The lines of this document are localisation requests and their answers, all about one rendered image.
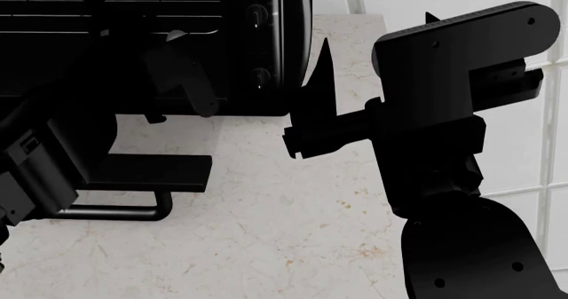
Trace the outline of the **metal wire oven rack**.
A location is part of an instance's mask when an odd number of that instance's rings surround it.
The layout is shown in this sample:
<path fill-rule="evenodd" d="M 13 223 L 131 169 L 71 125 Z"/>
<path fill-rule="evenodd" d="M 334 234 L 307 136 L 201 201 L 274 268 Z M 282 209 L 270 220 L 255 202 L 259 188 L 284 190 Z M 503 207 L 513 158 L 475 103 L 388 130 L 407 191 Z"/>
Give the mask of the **metal wire oven rack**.
<path fill-rule="evenodd" d="M 153 34 L 173 29 L 212 32 L 223 22 L 217 1 L 133 1 L 104 2 L 105 24 L 138 23 Z M 0 34 L 63 33 L 85 34 L 97 19 L 79 0 L 0 1 Z"/>

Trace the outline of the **black oven control knob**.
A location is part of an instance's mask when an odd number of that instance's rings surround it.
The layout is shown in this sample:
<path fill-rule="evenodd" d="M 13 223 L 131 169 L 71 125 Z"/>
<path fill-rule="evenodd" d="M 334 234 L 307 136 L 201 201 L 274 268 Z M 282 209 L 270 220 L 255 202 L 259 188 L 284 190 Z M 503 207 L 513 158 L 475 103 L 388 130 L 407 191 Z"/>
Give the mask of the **black oven control knob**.
<path fill-rule="evenodd" d="M 250 5 L 246 10 L 246 21 L 254 29 L 259 29 L 268 20 L 267 9 L 260 4 Z"/>
<path fill-rule="evenodd" d="M 263 89 L 266 85 L 269 85 L 271 79 L 271 73 L 261 67 L 253 69 L 250 73 L 250 82 L 255 89 Z"/>

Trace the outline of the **black toaster oven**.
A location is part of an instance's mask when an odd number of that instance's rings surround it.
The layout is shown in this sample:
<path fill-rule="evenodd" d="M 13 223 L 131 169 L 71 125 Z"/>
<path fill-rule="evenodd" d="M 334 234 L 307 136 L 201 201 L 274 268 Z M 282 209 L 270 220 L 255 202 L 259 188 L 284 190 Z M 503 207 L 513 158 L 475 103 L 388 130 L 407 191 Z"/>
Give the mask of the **black toaster oven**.
<path fill-rule="evenodd" d="M 62 48 L 87 48 L 110 32 L 136 35 L 141 42 L 154 45 L 163 43 L 170 32 L 153 34 L 138 23 L 105 24 L 103 7 L 108 0 L 79 1 L 86 3 L 88 11 L 97 19 L 85 34 L 0 34 L 0 106 L 15 106 L 20 96 L 41 78 L 53 77 L 50 61 Z M 196 35 L 202 64 L 219 104 L 213 116 L 281 117 L 288 114 L 289 98 L 301 87 L 309 61 L 312 0 L 133 1 L 219 2 L 223 22 L 218 29 L 201 33 L 180 29 Z M 268 20 L 259 29 L 246 21 L 246 10 L 253 4 L 263 5 L 268 11 Z M 263 89 L 253 88 L 250 82 L 251 71 L 258 67 L 272 75 L 269 85 Z M 159 93 L 157 104 L 166 117 L 199 116 L 184 101 L 182 90 Z"/>

